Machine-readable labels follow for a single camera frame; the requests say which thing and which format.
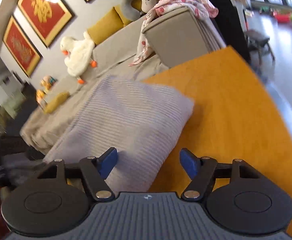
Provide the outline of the striped knit sweater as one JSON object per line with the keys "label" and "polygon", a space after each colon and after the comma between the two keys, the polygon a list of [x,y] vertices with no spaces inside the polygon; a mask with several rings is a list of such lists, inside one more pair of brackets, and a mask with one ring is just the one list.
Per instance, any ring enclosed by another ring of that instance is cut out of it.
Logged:
{"label": "striped knit sweater", "polygon": [[77,163],[114,147],[118,162],[106,179],[111,190],[148,191],[193,107],[192,99],[172,87],[107,76],[93,87],[44,161]]}

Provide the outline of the small yellow pillow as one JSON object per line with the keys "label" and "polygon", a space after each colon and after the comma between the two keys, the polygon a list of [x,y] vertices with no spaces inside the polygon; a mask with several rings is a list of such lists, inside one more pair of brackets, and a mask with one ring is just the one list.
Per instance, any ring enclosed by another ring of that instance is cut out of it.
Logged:
{"label": "small yellow pillow", "polygon": [[60,105],[62,105],[70,97],[69,92],[62,92],[55,96],[44,108],[45,114],[53,113]]}

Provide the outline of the colourful small toy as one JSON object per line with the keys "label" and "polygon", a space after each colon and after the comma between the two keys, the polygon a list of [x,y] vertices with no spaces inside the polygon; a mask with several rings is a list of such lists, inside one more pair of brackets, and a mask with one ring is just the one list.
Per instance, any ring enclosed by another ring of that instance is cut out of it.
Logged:
{"label": "colourful small toy", "polygon": [[43,90],[36,90],[36,100],[39,105],[56,82],[57,80],[49,75],[43,77],[43,79],[40,81],[40,85],[43,87]]}

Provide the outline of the white duck plush toy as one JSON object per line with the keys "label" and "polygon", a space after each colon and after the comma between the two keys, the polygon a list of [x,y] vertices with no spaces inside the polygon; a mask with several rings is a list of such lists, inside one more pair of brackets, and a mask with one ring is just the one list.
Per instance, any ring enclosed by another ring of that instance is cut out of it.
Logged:
{"label": "white duck plush toy", "polygon": [[83,37],[84,39],[82,40],[76,40],[65,36],[60,42],[61,52],[66,56],[64,63],[67,67],[67,72],[70,76],[77,78],[77,82],[81,85],[85,83],[81,75],[87,68],[97,67],[97,62],[92,58],[95,43],[88,31],[83,33]]}

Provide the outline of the small red framed picture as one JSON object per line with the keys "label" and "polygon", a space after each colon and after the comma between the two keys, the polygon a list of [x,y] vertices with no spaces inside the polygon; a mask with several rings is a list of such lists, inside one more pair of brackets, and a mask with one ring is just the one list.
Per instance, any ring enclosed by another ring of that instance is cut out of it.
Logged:
{"label": "small red framed picture", "polygon": [[41,61],[42,55],[29,40],[14,16],[9,18],[3,42],[25,75],[31,77]]}

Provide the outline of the beige sofa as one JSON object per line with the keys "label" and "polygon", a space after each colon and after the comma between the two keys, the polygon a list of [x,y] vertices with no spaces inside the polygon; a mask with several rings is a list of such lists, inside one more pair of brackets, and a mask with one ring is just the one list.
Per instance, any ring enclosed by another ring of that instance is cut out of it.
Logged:
{"label": "beige sofa", "polygon": [[62,92],[70,97],[53,113],[41,107],[32,112],[20,135],[24,141],[47,154],[72,122],[90,91],[105,75],[145,80],[171,67],[226,46],[211,19],[198,20],[187,7],[153,20],[145,29],[143,19],[129,24],[93,50],[96,68],[88,68],[80,85],[67,75],[57,81],[45,97],[50,102]]}

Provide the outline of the small dark stool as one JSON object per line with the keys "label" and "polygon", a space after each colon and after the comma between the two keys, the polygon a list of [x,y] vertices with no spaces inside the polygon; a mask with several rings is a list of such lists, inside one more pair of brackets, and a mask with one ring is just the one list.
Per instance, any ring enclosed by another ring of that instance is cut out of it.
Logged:
{"label": "small dark stool", "polygon": [[258,55],[258,62],[261,66],[263,63],[263,57],[270,55],[272,62],[275,62],[275,55],[270,46],[270,37],[256,31],[254,29],[249,29],[244,32],[249,51],[256,51]]}

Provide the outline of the yellow cushion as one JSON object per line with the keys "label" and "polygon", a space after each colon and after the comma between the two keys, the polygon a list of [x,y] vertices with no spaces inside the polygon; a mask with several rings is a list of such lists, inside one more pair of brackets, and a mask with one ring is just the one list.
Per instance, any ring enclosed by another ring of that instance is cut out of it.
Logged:
{"label": "yellow cushion", "polygon": [[87,33],[95,45],[101,44],[120,29],[132,23],[121,12],[120,5],[113,7],[96,24],[87,29]]}

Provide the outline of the grey neck pillow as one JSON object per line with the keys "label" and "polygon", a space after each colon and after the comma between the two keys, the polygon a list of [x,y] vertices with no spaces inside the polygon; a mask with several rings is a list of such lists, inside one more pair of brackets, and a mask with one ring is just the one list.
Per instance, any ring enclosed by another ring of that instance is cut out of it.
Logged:
{"label": "grey neck pillow", "polygon": [[120,9],[125,18],[135,21],[144,13],[141,9],[142,4],[142,0],[122,0]]}

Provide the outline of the large red framed picture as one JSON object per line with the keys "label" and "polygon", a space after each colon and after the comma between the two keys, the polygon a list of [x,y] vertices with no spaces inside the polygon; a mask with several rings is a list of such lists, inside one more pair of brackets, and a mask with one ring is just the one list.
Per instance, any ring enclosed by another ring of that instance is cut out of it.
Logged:
{"label": "large red framed picture", "polygon": [[74,17],[63,0],[18,0],[17,6],[47,48]]}

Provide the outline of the red plastic basin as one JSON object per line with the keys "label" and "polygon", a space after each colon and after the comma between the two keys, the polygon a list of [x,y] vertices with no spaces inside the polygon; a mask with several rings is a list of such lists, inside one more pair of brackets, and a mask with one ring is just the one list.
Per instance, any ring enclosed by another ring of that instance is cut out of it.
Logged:
{"label": "red plastic basin", "polygon": [[274,11],[273,16],[277,20],[278,23],[289,23],[290,18],[291,18],[291,13]]}

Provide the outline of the grey bear plush toy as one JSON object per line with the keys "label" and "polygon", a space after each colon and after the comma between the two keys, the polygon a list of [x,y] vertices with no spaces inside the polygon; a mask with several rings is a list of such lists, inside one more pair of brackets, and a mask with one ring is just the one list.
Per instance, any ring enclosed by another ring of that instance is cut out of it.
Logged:
{"label": "grey bear plush toy", "polygon": [[141,0],[142,12],[148,13],[157,3],[157,0]]}

